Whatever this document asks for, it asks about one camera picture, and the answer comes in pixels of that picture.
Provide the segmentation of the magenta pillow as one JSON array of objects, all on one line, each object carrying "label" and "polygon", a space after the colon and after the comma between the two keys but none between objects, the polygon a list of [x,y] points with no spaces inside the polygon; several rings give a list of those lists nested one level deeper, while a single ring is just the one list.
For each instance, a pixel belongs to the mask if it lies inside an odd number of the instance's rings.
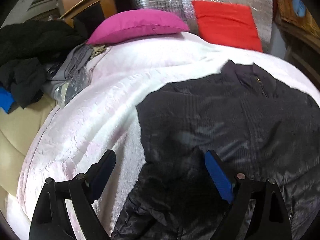
[{"label": "magenta pillow", "polygon": [[104,20],[87,44],[116,44],[131,39],[188,32],[188,25],[172,12],[136,9],[117,13]]}]

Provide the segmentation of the wooden side table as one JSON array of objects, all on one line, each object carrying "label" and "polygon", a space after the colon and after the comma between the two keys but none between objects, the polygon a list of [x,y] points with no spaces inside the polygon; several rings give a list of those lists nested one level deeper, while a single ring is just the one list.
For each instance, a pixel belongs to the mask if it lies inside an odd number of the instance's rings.
[{"label": "wooden side table", "polygon": [[285,43],[284,60],[298,68],[319,89],[319,39],[282,21],[279,15],[274,23]]}]

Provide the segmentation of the black quilted jacket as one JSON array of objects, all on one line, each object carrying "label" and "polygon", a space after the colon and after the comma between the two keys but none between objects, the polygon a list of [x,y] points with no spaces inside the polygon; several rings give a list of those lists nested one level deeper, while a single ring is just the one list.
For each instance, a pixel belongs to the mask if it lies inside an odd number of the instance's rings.
[{"label": "black quilted jacket", "polygon": [[229,205],[204,162],[214,151],[249,179],[279,185],[293,239],[319,213],[319,106],[257,66],[166,84],[137,105],[145,164],[112,239],[212,239]]}]

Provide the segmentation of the pile of black coats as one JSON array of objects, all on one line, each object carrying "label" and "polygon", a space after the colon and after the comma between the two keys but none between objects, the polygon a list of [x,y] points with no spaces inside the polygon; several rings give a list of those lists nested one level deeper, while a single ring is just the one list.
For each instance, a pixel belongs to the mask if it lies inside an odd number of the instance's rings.
[{"label": "pile of black coats", "polygon": [[1,87],[22,108],[40,100],[45,67],[61,64],[84,42],[63,21],[28,21],[1,29]]}]

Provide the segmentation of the grey folded garment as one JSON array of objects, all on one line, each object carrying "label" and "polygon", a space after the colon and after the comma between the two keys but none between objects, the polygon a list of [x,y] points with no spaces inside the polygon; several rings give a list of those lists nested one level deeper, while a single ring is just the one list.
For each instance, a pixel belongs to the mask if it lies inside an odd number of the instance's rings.
[{"label": "grey folded garment", "polygon": [[71,50],[63,63],[46,64],[46,82],[42,91],[65,107],[86,88],[92,79],[92,71],[86,66],[94,57],[106,51],[106,45],[92,46],[82,43]]}]

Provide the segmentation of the cream leather sofa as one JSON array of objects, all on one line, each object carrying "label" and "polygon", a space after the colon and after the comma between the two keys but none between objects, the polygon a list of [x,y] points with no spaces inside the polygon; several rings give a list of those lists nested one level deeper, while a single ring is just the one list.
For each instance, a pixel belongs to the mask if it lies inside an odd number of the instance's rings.
[{"label": "cream leather sofa", "polygon": [[28,107],[15,106],[8,114],[1,110],[1,187],[7,193],[16,195],[25,156],[56,105],[44,94]]}]

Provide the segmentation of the white bed blanket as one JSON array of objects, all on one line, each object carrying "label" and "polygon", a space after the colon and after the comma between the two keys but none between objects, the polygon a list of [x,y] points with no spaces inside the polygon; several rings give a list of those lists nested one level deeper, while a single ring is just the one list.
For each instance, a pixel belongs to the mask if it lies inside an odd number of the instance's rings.
[{"label": "white bed blanket", "polygon": [[111,149],[117,163],[93,209],[105,230],[112,232],[144,164],[136,105],[167,83],[218,73],[228,60],[255,63],[319,100],[318,89],[290,63],[257,51],[211,44],[191,33],[110,46],[88,62],[91,84],[65,107],[52,110],[29,148],[17,189],[25,216],[33,216],[46,178],[70,180]]}]

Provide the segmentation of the blue jacket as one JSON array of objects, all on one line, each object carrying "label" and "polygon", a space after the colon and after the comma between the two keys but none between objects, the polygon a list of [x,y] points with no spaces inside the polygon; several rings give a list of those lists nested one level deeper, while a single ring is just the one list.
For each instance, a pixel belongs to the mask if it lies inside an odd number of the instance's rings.
[{"label": "blue jacket", "polygon": [[11,113],[17,106],[12,94],[5,88],[0,87],[0,107],[6,114]]}]

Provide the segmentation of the red cushion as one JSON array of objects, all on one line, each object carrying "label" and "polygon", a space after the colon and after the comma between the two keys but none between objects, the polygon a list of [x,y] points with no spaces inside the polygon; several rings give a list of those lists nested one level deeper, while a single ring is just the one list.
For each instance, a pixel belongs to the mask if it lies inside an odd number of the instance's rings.
[{"label": "red cushion", "polygon": [[192,1],[199,36],[212,44],[262,52],[251,8],[246,5]]}]

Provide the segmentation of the wicker basket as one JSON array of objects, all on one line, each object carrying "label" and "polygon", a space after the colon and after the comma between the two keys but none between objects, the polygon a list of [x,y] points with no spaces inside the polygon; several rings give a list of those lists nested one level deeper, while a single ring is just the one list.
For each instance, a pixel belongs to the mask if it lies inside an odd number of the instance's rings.
[{"label": "wicker basket", "polygon": [[275,15],[278,14],[282,21],[290,23],[319,39],[319,26],[308,9],[302,9],[300,4],[295,6],[293,0],[275,1]]}]

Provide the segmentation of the light blue cloth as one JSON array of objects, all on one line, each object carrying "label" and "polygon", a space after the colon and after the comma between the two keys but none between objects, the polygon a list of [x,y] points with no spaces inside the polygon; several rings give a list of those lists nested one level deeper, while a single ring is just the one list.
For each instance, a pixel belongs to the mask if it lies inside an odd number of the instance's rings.
[{"label": "light blue cloth", "polygon": [[306,15],[306,6],[302,0],[292,0],[293,11],[297,17],[303,18]]}]

